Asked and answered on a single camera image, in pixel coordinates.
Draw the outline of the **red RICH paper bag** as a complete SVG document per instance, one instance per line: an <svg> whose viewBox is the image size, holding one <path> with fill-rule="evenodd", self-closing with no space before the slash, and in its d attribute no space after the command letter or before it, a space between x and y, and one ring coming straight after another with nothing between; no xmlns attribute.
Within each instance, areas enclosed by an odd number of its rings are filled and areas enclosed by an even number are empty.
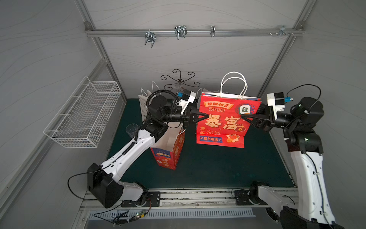
<svg viewBox="0 0 366 229"><path fill-rule="evenodd" d="M243 82L243 89L239 94L223 92L226 82L237 79ZM242 115L255 114L260 105L258 97L246 96L248 84L239 72L227 73L221 81L220 91L202 92L198 101L199 111L208 118L199 121L196 128L196 143L202 145L244 148L244 137L250 123Z"/></svg>

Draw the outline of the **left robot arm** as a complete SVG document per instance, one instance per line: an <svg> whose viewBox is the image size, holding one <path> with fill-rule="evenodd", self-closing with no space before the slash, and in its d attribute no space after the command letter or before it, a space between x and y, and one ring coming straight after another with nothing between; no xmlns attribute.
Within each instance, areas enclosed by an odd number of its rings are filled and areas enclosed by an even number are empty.
<svg viewBox="0 0 366 229"><path fill-rule="evenodd" d="M148 189L138 182L122 182L121 179L135 160L165 135L169 123L177 122L187 127L208 118L193 105L195 97L196 93L189 90L177 94L165 89L151 93L146 100L145 122L138 127L130 142L102 164L89 166L87 190L106 209L119 200L145 204Z"/></svg>

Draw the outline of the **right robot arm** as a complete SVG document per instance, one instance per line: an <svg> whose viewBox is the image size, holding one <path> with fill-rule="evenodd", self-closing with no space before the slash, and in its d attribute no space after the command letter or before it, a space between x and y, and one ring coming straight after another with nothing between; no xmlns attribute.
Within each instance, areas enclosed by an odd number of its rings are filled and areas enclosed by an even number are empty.
<svg viewBox="0 0 366 229"><path fill-rule="evenodd" d="M253 205L268 205L269 215L284 229L341 229L327 198L324 150L320 136L314 131L324 115L323 105L318 99L304 97L285 113L285 103L285 98L270 95L267 105L261 105L256 114L244 114L242 118L266 132L275 127L283 130L295 166L298 203L287 201L268 183L257 181L246 194L248 200Z"/></svg>

